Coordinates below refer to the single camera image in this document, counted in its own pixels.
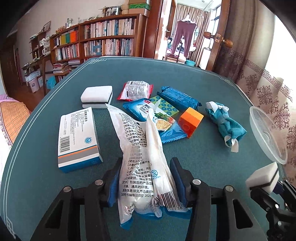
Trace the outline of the white black sponge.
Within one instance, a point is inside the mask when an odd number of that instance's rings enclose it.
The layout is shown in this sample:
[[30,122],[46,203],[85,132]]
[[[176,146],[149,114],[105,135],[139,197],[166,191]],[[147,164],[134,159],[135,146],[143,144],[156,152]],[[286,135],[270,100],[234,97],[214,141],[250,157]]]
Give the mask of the white black sponge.
[[273,162],[267,166],[254,171],[245,181],[246,188],[251,191],[255,188],[262,188],[268,194],[273,192],[280,178],[278,164]]
[[82,95],[81,102],[83,108],[92,107],[93,109],[107,108],[113,97],[111,85],[87,87]]

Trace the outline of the white cotton swab bag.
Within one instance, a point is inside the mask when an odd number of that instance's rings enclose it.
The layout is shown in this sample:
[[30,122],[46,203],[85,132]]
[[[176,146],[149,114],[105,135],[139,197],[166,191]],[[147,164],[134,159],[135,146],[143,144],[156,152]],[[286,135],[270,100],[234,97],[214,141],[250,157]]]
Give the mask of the white cotton swab bag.
[[179,200],[154,112],[149,110],[146,121],[137,121],[115,106],[107,109],[123,153],[117,195],[120,226],[129,229],[134,213],[147,219],[159,219],[163,213],[189,219],[191,209]]

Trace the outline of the white blue medicine box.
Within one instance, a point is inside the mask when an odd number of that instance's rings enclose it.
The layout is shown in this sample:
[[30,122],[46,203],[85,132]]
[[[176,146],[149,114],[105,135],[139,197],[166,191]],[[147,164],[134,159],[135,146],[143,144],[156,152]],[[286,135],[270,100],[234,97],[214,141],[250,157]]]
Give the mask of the white blue medicine box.
[[102,162],[92,108],[61,116],[58,168],[68,173]]

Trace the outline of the clear plastic bowl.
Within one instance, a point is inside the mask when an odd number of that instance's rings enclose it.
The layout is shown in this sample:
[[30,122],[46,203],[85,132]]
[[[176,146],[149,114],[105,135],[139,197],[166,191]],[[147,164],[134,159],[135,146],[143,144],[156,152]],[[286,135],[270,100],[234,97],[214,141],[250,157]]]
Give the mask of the clear plastic bowl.
[[286,164],[287,148],[279,128],[262,109],[251,106],[249,112],[253,135],[263,152],[271,161],[282,165]]

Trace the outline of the blue noodle snack packet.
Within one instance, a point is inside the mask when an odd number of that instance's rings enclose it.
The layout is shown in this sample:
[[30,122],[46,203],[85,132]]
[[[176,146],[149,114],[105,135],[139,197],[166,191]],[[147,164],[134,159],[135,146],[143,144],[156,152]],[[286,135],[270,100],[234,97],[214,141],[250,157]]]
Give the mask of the blue noodle snack packet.
[[149,110],[154,112],[153,121],[156,124],[163,144],[186,138],[187,134],[178,125],[176,120],[161,109],[161,101],[152,103],[147,98],[126,102],[123,108],[137,121],[146,121]]

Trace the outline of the teal cloth bundle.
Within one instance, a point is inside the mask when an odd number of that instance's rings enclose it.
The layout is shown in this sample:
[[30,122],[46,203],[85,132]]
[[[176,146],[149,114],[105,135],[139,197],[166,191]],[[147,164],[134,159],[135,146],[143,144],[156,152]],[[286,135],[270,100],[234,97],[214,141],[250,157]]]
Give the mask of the teal cloth bundle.
[[218,126],[224,144],[231,149],[231,152],[237,153],[239,151],[239,141],[246,135],[247,130],[229,116],[229,108],[221,103],[206,102],[205,111],[213,123]]

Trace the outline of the orange yellow toy brick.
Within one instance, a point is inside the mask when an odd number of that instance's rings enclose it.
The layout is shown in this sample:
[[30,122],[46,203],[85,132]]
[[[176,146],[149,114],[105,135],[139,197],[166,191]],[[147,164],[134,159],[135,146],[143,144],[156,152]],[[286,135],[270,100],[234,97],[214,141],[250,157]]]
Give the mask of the orange yellow toy brick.
[[192,136],[200,122],[203,120],[203,117],[203,114],[191,107],[187,108],[186,111],[180,116],[178,124],[184,133],[187,134],[187,138]]

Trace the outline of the green dotted card box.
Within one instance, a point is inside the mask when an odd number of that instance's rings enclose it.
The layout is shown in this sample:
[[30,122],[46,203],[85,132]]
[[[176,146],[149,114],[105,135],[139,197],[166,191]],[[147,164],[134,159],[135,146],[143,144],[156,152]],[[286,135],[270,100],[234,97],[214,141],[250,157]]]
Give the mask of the green dotted card box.
[[169,104],[166,100],[162,99],[160,96],[156,95],[149,99],[153,104],[156,104],[160,100],[159,108],[164,111],[167,115],[174,116],[179,111]]

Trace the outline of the dark blue foil packet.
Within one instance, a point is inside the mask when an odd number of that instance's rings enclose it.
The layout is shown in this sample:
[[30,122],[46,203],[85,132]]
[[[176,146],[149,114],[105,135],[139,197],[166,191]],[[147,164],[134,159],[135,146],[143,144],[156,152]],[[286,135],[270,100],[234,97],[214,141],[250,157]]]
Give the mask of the dark blue foil packet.
[[186,111],[188,108],[198,111],[198,107],[202,106],[198,100],[170,86],[162,86],[157,95],[180,111]]

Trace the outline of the green table mat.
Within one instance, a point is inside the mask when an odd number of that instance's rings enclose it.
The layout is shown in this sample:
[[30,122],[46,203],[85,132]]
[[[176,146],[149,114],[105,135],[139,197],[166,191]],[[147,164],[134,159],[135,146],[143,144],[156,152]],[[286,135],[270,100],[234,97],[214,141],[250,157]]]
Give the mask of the green table mat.
[[184,64],[91,58],[23,125],[1,183],[8,240],[292,240],[276,126],[237,85]]

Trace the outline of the white black sponge on table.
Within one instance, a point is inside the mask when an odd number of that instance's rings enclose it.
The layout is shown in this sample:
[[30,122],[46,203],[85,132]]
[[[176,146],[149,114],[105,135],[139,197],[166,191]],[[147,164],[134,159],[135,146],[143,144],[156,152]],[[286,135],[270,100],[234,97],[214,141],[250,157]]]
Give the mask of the white black sponge on table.
[[113,97],[111,85],[87,87],[82,95],[81,102],[83,108],[92,107],[93,109],[107,108]]

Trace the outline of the red white snack packet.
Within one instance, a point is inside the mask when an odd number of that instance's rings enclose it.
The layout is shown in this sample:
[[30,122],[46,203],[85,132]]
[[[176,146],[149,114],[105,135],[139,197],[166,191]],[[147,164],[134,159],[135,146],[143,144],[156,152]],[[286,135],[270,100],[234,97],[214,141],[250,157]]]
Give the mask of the red white snack packet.
[[131,80],[124,84],[117,100],[134,101],[142,98],[150,98],[154,85],[145,81]]

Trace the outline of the bed with orange blanket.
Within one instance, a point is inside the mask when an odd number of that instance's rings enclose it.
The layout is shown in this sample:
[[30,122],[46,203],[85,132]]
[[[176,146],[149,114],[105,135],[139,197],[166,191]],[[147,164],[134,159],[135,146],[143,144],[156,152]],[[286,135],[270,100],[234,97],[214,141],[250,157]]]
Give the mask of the bed with orange blanket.
[[21,128],[30,116],[30,111],[23,102],[7,94],[1,94],[0,114],[0,175],[3,176],[10,150]]

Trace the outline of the patterned curtain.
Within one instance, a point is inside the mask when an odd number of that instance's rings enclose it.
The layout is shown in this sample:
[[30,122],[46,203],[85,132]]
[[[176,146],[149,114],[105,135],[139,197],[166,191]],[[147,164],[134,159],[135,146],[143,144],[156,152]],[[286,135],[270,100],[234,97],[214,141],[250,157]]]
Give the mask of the patterned curtain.
[[213,71],[232,79],[280,130],[295,184],[295,40],[261,1],[231,1],[224,37],[233,47],[221,47]]

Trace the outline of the wooden door with knob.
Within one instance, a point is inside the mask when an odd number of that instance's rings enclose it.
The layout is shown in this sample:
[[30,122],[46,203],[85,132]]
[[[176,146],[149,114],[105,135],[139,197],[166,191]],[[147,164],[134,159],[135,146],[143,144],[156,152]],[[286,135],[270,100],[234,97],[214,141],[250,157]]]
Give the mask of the wooden door with knob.
[[213,70],[222,45],[229,48],[232,48],[233,46],[233,42],[231,40],[224,38],[228,16],[229,16],[229,9],[230,9],[230,0],[222,0],[219,23],[218,23],[218,27],[215,35],[210,32],[204,33],[204,37],[206,39],[209,39],[209,40],[213,39],[213,46],[211,48],[211,53],[206,66],[207,71]]

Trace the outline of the small wooden side shelf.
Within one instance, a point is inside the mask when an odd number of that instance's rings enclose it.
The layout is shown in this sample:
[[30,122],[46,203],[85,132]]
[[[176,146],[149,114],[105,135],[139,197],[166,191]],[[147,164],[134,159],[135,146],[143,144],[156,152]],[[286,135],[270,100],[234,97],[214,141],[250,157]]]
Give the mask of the small wooden side shelf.
[[25,76],[29,76],[33,69],[41,67],[41,74],[43,80],[43,92],[44,95],[47,94],[46,87],[46,63],[51,61],[50,56],[50,38],[47,31],[42,30],[41,32],[34,34],[30,37],[29,41],[31,45],[30,55],[32,56],[32,61],[28,62],[22,67]]

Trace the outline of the purple hanging pants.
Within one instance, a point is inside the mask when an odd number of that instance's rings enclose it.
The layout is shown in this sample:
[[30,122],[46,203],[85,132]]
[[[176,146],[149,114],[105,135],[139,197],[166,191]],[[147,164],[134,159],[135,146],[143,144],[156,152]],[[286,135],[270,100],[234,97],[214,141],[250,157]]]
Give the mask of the purple hanging pants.
[[171,54],[175,54],[176,48],[180,43],[181,38],[184,37],[184,56],[188,56],[191,47],[193,33],[195,31],[196,26],[196,23],[178,21],[177,30],[175,32],[171,47]]

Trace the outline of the wooden bookshelf with books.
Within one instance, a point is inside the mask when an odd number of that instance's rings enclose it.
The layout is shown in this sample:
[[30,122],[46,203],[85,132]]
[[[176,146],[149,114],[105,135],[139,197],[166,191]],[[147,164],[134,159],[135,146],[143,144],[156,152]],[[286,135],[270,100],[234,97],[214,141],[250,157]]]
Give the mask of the wooden bookshelf with books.
[[147,17],[107,16],[85,21],[50,37],[53,75],[64,76],[93,57],[142,57]]

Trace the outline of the stacked boxes on bookshelf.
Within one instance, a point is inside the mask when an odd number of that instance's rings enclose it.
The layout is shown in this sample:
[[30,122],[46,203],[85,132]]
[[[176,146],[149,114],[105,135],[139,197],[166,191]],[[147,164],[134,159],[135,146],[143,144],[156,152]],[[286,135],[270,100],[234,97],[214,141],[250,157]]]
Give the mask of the stacked boxes on bookshelf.
[[121,14],[141,14],[149,17],[152,1],[150,0],[129,0],[121,6]]

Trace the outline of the picture frame on bookshelf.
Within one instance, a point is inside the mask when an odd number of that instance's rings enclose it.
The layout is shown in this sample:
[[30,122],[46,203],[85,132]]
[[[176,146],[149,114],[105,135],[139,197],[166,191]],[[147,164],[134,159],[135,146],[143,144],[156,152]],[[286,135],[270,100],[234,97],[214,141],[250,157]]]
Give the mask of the picture frame on bookshelf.
[[104,16],[117,16],[122,12],[121,6],[110,6],[104,9]]

